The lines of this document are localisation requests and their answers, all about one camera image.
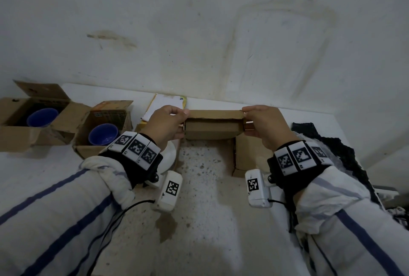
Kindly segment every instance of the person's right hand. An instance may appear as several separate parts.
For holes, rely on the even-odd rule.
[[[277,150],[281,145],[299,139],[290,129],[277,107],[266,105],[246,106],[241,109],[248,121],[253,121],[253,127],[247,124],[244,134],[261,138],[263,145]]]

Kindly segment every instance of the white plate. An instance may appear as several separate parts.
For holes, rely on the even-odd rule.
[[[160,153],[163,156],[163,160],[159,163],[157,167],[157,174],[162,174],[167,172],[176,159],[176,147],[172,141],[168,142],[165,150]]]

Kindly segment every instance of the person's left hand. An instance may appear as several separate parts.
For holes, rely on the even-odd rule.
[[[155,110],[140,133],[152,138],[155,144],[163,151],[169,140],[184,137],[183,127],[179,125],[182,124],[188,116],[189,109],[181,109],[171,105],[163,106]]]

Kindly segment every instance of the white paper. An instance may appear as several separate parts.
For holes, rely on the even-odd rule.
[[[148,122],[151,118],[153,112],[156,109],[159,109],[165,105],[172,105],[178,108],[183,109],[183,98],[178,95],[164,95],[164,94],[156,94],[154,100],[152,101],[151,105],[149,106],[148,110],[142,117],[142,120]]]

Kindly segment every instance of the qr code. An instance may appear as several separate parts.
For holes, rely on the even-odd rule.
[[[179,188],[179,184],[173,181],[169,181],[168,186],[166,188],[166,193],[176,196],[178,188]]]
[[[247,181],[247,186],[249,186],[249,191],[258,190],[258,181],[257,178],[249,179]]]
[[[298,163],[301,163],[301,162],[308,161],[308,160],[312,159],[305,147],[294,150],[292,152],[292,154],[294,155],[294,157],[295,157],[295,159],[297,160]]]
[[[132,136],[122,135],[120,138],[117,139],[115,144],[118,145],[126,145],[126,143],[132,138]]]
[[[146,148],[144,154],[141,155],[141,158],[145,160],[146,162],[148,162],[149,164],[151,164],[152,161],[155,159],[156,155],[157,153],[155,151],[153,151],[150,148]]]
[[[316,153],[319,157],[327,157],[327,155],[324,153],[324,151],[322,151],[321,148],[312,146],[311,149],[313,149],[313,150],[315,151],[315,153]]]
[[[286,153],[285,155],[279,156],[277,158],[281,169],[286,169],[290,166],[293,166],[291,159],[289,158],[289,154]]]
[[[140,155],[141,152],[145,149],[146,145],[142,144],[139,140],[134,139],[132,143],[130,143],[128,149],[132,151],[136,155]]]

